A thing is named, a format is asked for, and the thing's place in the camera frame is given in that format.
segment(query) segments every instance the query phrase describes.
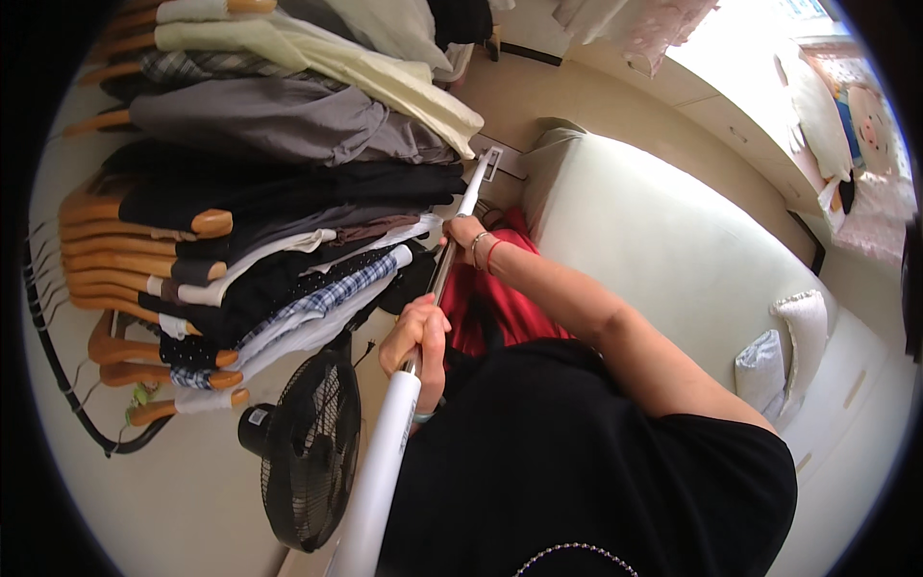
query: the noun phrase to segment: brown garment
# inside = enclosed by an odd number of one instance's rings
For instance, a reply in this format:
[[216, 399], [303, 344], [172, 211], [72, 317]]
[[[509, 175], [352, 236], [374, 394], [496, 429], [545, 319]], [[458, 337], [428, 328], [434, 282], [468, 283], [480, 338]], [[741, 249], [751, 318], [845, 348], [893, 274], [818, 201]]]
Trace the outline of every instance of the brown garment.
[[342, 228], [334, 229], [337, 232], [337, 238], [330, 241], [330, 246], [343, 246], [354, 240], [368, 238], [369, 236], [379, 236], [392, 228], [417, 224], [418, 222], [420, 222], [419, 214], [394, 214], [354, 226], [343, 226]]

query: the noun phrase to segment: red string bracelet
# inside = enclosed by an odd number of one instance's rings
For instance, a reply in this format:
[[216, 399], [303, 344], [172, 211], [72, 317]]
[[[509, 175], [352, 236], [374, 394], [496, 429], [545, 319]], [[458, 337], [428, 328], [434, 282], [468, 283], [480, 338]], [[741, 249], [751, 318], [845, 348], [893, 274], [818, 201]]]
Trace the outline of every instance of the red string bracelet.
[[487, 262], [484, 264], [484, 269], [487, 271], [487, 274], [493, 274], [493, 272], [490, 271], [490, 256], [494, 254], [494, 249], [497, 248], [498, 245], [505, 242], [508, 241], [498, 240], [492, 247], [490, 247], [490, 250], [487, 251]]

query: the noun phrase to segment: clothing rack rail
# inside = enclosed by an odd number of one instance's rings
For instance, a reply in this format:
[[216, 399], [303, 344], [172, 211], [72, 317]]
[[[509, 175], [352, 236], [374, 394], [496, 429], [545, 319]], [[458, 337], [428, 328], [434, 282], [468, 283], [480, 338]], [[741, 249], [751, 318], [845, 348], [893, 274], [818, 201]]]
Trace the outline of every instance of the clothing rack rail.
[[45, 357], [48, 359], [48, 364], [52, 368], [54, 373], [54, 380], [57, 381], [58, 389], [64, 394], [67, 399], [67, 403], [70, 405], [71, 411], [74, 412], [74, 415], [77, 416], [77, 419], [80, 421], [80, 424], [87, 430], [87, 433], [90, 435], [90, 438], [96, 441], [102, 450], [105, 452], [106, 457], [112, 457], [113, 453], [118, 453], [120, 455], [127, 455], [129, 453], [139, 451], [143, 449], [150, 441], [161, 432], [161, 429], [167, 424], [172, 415], [166, 416], [160, 419], [157, 419], [153, 423], [147, 426], [144, 431], [135, 437], [134, 439], [121, 442], [119, 440], [111, 440], [105, 435], [96, 426], [93, 424], [90, 416], [87, 415], [87, 412], [83, 409], [83, 405], [78, 399], [77, 395], [74, 393], [74, 388], [70, 383], [70, 380], [67, 378], [67, 374], [64, 369], [61, 367], [61, 361], [58, 359], [57, 352], [54, 349], [54, 343], [52, 343], [51, 335], [48, 334], [48, 325], [45, 323], [45, 317], [42, 312], [41, 305], [39, 303], [38, 289], [34, 282], [28, 282], [28, 279], [33, 276], [32, 271], [32, 249], [27, 238], [25, 241], [25, 246], [23, 248], [23, 280], [26, 281], [26, 297], [29, 302], [29, 310], [32, 315], [32, 324], [35, 325], [35, 330], [39, 333], [39, 340], [42, 342], [42, 349], [45, 352]]

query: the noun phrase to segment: baseboard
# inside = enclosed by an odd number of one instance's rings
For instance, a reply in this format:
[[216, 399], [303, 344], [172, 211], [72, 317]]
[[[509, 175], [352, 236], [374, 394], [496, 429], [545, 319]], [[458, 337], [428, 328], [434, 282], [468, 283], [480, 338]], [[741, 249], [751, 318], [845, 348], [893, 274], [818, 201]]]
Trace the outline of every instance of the baseboard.
[[517, 56], [522, 56], [523, 58], [532, 58], [533, 60], [538, 60], [539, 62], [544, 62], [545, 64], [550, 64], [551, 66], [561, 66], [561, 62], [563, 62], [559, 56], [552, 56], [551, 54], [538, 52], [532, 48], [526, 48], [525, 46], [519, 46], [517, 44], [510, 44], [509, 42], [500, 43], [500, 52], [516, 54]]

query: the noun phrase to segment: gray garment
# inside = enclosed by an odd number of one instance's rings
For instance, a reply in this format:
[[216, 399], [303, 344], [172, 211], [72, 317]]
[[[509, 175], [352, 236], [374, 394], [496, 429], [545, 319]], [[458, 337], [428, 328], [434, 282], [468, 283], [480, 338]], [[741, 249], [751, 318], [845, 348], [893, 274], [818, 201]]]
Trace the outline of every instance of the gray garment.
[[355, 86], [334, 91], [310, 79], [209, 80], [139, 96], [128, 113], [135, 126], [159, 140], [249, 160], [337, 166], [455, 159], [432, 130]]
[[353, 226], [363, 222], [374, 221], [375, 219], [396, 214], [421, 214], [426, 212], [429, 207], [388, 207], [388, 206], [370, 206], [357, 207], [353, 204], [346, 204], [339, 207], [315, 212], [303, 219], [290, 222], [260, 222], [252, 226], [246, 226], [238, 232], [240, 241], [231, 239], [230, 255], [227, 264], [230, 267], [241, 257], [253, 252], [261, 246], [268, 245], [280, 238], [286, 238], [295, 234], [310, 233], [318, 228], [342, 228], [344, 226]]

